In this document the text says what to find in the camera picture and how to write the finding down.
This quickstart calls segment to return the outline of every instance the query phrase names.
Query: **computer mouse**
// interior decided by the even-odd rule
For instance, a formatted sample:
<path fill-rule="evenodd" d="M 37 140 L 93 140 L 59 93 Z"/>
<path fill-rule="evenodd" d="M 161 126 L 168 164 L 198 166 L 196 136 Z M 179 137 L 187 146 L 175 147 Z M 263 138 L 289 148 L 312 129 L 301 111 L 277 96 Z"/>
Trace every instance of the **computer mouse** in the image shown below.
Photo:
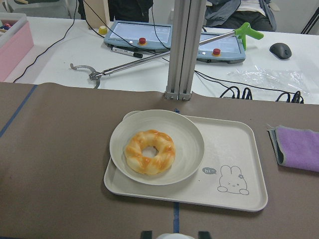
<path fill-rule="evenodd" d="M 291 57 L 291 50 L 289 46 L 287 46 L 284 43 L 278 42 L 272 45 L 269 48 L 269 51 L 272 52 L 274 55 L 276 55 L 279 59 L 288 59 Z"/>

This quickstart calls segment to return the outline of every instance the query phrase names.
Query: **blue tape strip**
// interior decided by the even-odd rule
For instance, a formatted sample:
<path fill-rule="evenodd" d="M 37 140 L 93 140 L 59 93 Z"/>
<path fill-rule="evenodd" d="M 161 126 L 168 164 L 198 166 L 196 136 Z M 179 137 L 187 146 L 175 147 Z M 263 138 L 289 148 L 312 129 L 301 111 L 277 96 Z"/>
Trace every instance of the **blue tape strip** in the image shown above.
<path fill-rule="evenodd" d="M 5 126 L 2 128 L 2 130 L 0 131 L 0 137 L 2 137 L 2 135 L 4 134 L 4 132 L 9 128 L 10 124 L 13 122 L 14 118 L 18 115 L 18 113 L 20 112 L 20 110 L 22 109 L 22 107 L 24 106 L 24 104 L 27 102 L 27 100 L 30 98 L 30 96 L 32 95 L 32 93 L 34 92 L 35 88 L 38 85 L 34 85 L 32 87 L 32 89 L 29 91 L 29 93 L 26 95 L 26 97 L 24 98 L 24 100 L 21 102 L 21 104 L 19 105 L 19 107 L 16 109 L 16 111 L 13 113 L 13 115 L 11 116 L 11 118 L 9 119 L 9 121 L 5 124 Z"/>
<path fill-rule="evenodd" d="M 173 233 L 179 233 L 179 203 L 174 202 Z"/>

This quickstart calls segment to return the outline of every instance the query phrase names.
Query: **pink box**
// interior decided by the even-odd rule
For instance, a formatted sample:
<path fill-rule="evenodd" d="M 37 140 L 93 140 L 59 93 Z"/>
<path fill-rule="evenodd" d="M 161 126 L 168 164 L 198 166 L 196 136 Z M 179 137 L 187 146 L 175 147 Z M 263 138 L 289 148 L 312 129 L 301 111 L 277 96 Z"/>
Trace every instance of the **pink box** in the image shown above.
<path fill-rule="evenodd" d="M 0 82 L 7 78 L 10 72 L 34 46 L 30 25 L 26 20 L 25 14 L 0 14 L 3 24 L 6 21 L 12 22 L 13 17 L 17 18 L 14 25 L 0 37 Z"/>

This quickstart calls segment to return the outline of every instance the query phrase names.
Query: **donut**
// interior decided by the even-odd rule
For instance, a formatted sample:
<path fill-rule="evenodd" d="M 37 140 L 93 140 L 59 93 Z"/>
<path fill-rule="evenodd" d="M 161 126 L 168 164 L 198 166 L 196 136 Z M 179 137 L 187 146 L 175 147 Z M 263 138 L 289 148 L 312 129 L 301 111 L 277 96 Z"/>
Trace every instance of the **donut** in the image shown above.
<path fill-rule="evenodd" d="M 158 151 L 154 158 L 142 154 L 148 146 Z M 175 144 L 166 133 L 155 129 L 136 133 L 125 147 L 128 166 L 135 172 L 155 175 L 168 170 L 175 161 Z"/>

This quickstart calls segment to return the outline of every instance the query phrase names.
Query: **reacher grabber tool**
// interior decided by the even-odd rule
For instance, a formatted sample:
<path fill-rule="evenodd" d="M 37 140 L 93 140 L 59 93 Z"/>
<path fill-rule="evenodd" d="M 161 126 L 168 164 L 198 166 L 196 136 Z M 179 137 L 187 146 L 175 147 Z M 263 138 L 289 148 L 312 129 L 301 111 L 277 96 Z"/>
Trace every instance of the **reacher grabber tool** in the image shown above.
<path fill-rule="evenodd" d="M 228 33 L 225 33 L 225 34 L 222 34 L 222 35 L 219 35 L 219 36 L 215 36 L 215 37 L 208 38 L 208 39 L 200 41 L 199 42 L 199 46 L 200 45 L 204 45 L 204 44 L 209 43 L 209 42 L 212 42 L 212 41 L 216 41 L 216 40 L 222 39 L 222 38 L 226 38 L 226 37 L 230 37 L 230 36 L 238 36 L 238 38 L 242 40 L 244 49 L 246 50 L 246 35 L 249 35 L 249 36 L 251 36 L 251 37 L 253 37 L 255 39 L 258 39 L 258 40 L 264 37 L 264 35 L 262 33 L 253 30 L 250 27 L 250 24 L 248 22 L 246 22 L 240 28 L 235 29 L 235 30 L 233 30 L 231 32 L 228 32 Z M 117 66 L 117 67 L 113 67 L 113 68 L 104 70 L 102 72 L 97 72 L 97 71 L 95 71 L 94 68 L 92 68 L 90 66 L 86 66 L 86 65 L 73 66 L 72 63 L 71 63 L 71 68 L 74 69 L 74 70 L 76 70 L 77 68 L 81 68 L 81 67 L 90 69 L 92 71 L 92 73 L 89 75 L 89 77 L 90 77 L 90 79 L 92 81 L 93 80 L 97 81 L 97 84 L 96 84 L 97 86 L 95 87 L 95 88 L 97 88 L 100 85 L 100 78 L 102 76 L 111 75 L 112 73 L 115 73 L 115 72 L 118 72 L 118 71 L 122 71 L 122 70 L 125 70 L 125 69 L 128 69 L 128 68 L 134 67 L 134 66 L 138 66 L 138 65 L 144 64 L 146 62 L 153 61 L 155 59 L 162 58 L 162 57 L 165 57 L 165 56 L 168 56 L 168 55 L 170 55 L 170 51 L 164 52 L 164 53 L 161 53 L 161 54 L 157 54 L 157 55 L 154 55 L 154 56 L 146 57 L 146 58 L 143 58 L 143 59 L 140 59 L 140 60 L 137 60 L 137 61 L 133 61 L 133 62 L 124 64 L 124 65 L 120 65 L 120 66 Z"/>

